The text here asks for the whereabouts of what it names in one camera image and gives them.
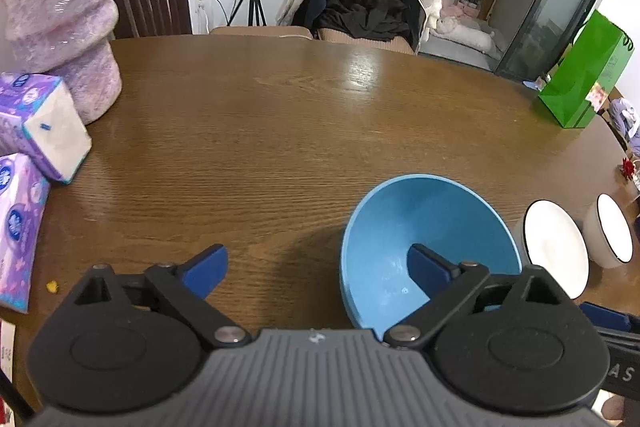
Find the chair seat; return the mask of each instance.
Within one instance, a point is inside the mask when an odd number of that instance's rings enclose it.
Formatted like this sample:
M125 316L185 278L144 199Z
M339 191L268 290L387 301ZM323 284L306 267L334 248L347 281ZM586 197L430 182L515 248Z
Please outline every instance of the chair seat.
M313 40L311 32L301 26L219 26L211 35L256 35L259 37L304 37Z
M406 53L407 55L415 55L409 43L402 37L394 37L392 41L372 41L370 39L354 39L346 33L332 30L329 28L320 28L318 37L321 41L340 42L341 44L356 44L366 48L376 48L379 50L389 50L392 52Z

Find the green gift bag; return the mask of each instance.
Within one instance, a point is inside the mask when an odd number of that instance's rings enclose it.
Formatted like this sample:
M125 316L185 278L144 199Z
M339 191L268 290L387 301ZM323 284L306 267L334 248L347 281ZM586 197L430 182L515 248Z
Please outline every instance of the green gift bag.
M562 127L587 127L631 58L631 39L595 11L571 51L540 92Z

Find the table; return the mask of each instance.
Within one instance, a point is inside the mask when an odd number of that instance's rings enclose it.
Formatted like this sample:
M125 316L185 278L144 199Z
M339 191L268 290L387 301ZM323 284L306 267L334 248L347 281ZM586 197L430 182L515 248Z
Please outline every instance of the table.
M15 381L34 404L27 347L94 263L138 273L223 243L228 275L209 296L222 312L254 331L346 328L342 233L390 177L448 176L508 225L540 198L580 219L602 192L623 206L636 197L600 118L563 130L532 91L483 71L297 38L112 46L122 95L89 126L93 150L75 181L51 191L29 314L0 312L17 324ZM640 255L606 273L592 264L583 296L640 314L639 280Z

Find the blue bowl rim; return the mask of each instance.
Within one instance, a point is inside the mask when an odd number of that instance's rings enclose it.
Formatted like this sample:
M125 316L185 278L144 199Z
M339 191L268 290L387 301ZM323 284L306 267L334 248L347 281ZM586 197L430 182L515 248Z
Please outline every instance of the blue bowl rim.
M497 218L498 222L502 225L502 228L504 229L504 231L507 233L507 236L509 237L509 239L511 239L511 246L513 247L513 252L516 256L516 260L518 261L518 266L520 268L520 270L522 270L522 260L520 259L520 255L518 253L518 247L516 246L515 241L513 240L513 235L511 235L511 231L508 229L507 225L505 225L504 221L502 220L502 218L500 217L500 215L495 211L495 209L486 201L484 201L484 199L479 196L478 194L476 194L473 190L471 190L468 187L465 187L465 185L462 185L456 181L450 180L449 178L444 178L442 176L436 176L435 174L404 174L402 176L396 176L395 178L391 178L385 182L382 182L380 185L377 185L376 187L372 188L367 194L366 196L364 196L361 200L360 203L358 203L358 206L356 206L355 210L353 211L353 213L351 214L351 217L349 218L349 222L347 223L347 228L344 230L344 236L342 236L342 246L340 247L340 293L342 294L342 302L345 304L345 309L347 311L347 315L349 317L349 320L351 321L351 324L353 324L355 327L357 328L362 328L364 327L362 324L362 318L358 315L357 311L356 311L356 306L355 306L355 302L353 301L353 296L351 296L351 292L349 290L349 286L346 283L345 277L346 277L346 245L349 242L349 236L351 235L351 229L353 228L353 224L356 220L356 218L358 217L358 214L360 213L360 211L362 210L363 206L367 203L367 201L369 201L373 195L375 195L377 192L380 192L380 190L382 190L383 188L394 184L396 182L401 182L404 180L411 180L411 179L415 179L415 178L422 178L422 179L429 179L429 180L438 180L438 181L442 181L442 182L446 182L450 185L454 185L458 188L462 188L463 190L465 190L466 192L468 192L469 194L471 194L472 196L478 198L478 200L480 200L482 203L484 203L484 206L486 206L493 214L494 216Z

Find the bowl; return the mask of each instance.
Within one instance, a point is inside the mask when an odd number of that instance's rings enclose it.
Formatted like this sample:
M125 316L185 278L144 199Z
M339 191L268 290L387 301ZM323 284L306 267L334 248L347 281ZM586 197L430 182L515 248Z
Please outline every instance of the bowl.
M513 229L523 257L545 268L572 299L584 291L589 279L589 258L574 220L553 201L529 205Z
M634 252L631 231L611 196L601 194L590 206L582 235L589 257L603 268L617 268L631 261Z
M429 301L407 272L414 243L451 263L476 261L511 275L522 270L511 233L476 193L430 174L388 180L356 207L340 253L340 288L351 322L372 328L379 339Z

